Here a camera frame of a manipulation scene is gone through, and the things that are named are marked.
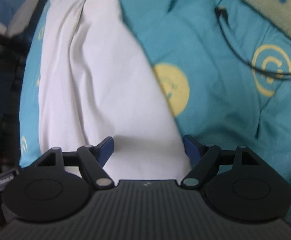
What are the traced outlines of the white shirt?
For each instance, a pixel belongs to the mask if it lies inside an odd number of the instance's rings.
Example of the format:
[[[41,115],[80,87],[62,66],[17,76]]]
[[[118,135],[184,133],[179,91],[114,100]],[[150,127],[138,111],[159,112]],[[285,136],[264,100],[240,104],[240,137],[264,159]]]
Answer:
[[[114,152],[104,168],[113,180],[181,180],[190,161],[119,0],[49,1],[39,84],[41,151],[75,151],[112,137]]]

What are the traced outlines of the turquoise patterned bed sheet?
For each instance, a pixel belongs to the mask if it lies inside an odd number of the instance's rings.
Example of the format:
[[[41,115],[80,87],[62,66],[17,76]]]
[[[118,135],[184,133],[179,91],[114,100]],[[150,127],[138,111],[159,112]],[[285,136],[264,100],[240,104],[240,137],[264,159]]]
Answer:
[[[291,185],[291,40],[241,0],[119,0],[181,139],[243,144]],[[20,166],[42,154],[39,84],[48,0],[26,62]],[[286,215],[291,224],[291,206]]]

